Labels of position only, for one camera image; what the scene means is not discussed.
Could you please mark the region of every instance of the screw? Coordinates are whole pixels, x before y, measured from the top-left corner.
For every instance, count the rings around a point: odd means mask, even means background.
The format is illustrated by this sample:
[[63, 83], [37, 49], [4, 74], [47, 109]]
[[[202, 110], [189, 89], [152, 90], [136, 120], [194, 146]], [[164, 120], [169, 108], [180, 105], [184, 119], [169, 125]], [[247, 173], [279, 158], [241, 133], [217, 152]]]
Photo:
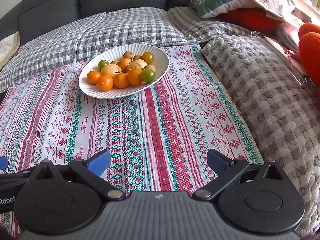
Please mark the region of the screw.
[[109, 198], [121, 198], [122, 196], [123, 196], [123, 192], [121, 190], [114, 189], [108, 192]]
[[211, 192], [206, 189], [199, 189], [196, 191], [196, 195], [200, 198], [209, 198], [211, 196]]

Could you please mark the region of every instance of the plate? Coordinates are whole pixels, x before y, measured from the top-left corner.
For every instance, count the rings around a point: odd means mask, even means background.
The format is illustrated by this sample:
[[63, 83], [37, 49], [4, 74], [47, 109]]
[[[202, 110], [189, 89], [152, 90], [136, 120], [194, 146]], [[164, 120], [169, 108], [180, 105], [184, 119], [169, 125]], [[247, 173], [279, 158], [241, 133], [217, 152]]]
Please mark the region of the plate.
[[[105, 59], [108, 62], [111, 62], [113, 60], [120, 60], [123, 57], [123, 54], [128, 50], [130, 50], [134, 55], [142, 55], [146, 51], [150, 51], [153, 54], [154, 61], [152, 64], [156, 67], [156, 78], [152, 83], [143, 82], [141, 85], [137, 87], [129, 86], [124, 89], [118, 89], [113, 87], [110, 91], [101, 91], [98, 85], [94, 86], [88, 83], [87, 74], [89, 73], [89, 71], [97, 70], [98, 63], [100, 60]], [[151, 45], [130, 44], [115, 47], [96, 56], [83, 68], [79, 76], [79, 87], [83, 93], [93, 98], [113, 99], [127, 97], [135, 93], [138, 93], [142, 90], [145, 90], [146, 88], [157, 83], [167, 73], [169, 68], [169, 62], [169, 57], [163, 50]]]

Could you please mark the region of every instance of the orange plush toy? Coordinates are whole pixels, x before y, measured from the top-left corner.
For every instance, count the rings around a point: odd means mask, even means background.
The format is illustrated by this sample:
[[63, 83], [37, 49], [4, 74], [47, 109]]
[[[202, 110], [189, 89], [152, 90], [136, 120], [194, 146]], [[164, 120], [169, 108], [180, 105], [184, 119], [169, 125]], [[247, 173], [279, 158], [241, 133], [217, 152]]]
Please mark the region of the orange plush toy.
[[319, 89], [320, 97], [320, 26], [305, 23], [299, 29], [299, 56], [308, 76]]

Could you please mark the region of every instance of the patterned tablecloth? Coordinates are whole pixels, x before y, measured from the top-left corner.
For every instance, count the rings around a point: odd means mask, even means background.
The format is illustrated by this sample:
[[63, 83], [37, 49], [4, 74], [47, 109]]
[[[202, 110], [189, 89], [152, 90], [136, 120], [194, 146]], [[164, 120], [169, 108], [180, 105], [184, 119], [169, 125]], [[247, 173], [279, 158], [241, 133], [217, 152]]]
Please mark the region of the patterned tablecloth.
[[[0, 107], [0, 155], [13, 173], [50, 159], [66, 164], [109, 148], [103, 178], [131, 190], [193, 192], [216, 177], [206, 162], [214, 148], [263, 163], [247, 125], [214, 80], [199, 45], [163, 49], [168, 73], [135, 95], [100, 100], [79, 89], [88, 60], [71, 63], [8, 90]], [[12, 213], [0, 215], [13, 234]]]

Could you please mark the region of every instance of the orange tomato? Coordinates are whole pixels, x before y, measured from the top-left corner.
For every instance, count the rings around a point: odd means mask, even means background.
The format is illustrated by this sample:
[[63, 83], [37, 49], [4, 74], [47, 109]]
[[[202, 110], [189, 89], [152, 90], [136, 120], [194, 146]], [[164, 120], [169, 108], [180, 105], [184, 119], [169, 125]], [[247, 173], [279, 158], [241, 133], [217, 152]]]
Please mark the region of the orange tomato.
[[115, 85], [116, 88], [122, 89], [122, 88], [127, 88], [130, 83], [128, 80], [128, 73], [122, 72], [117, 74], [114, 78], [113, 78], [113, 83]]
[[126, 71], [131, 62], [131, 59], [125, 57], [119, 61], [118, 66], [122, 69], [122, 71]]
[[99, 88], [102, 91], [110, 91], [112, 87], [113, 87], [112, 77], [105, 75], [99, 79]]
[[101, 74], [99, 71], [92, 70], [87, 74], [87, 81], [92, 85], [96, 85], [98, 84], [100, 77]]
[[138, 86], [138, 85], [141, 85], [142, 84], [142, 78], [141, 78], [141, 72], [142, 70], [141, 69], [133, 69], [129, 72], [129, 75], [128, 75], [128, 81], [131, 85], [133, 86]]

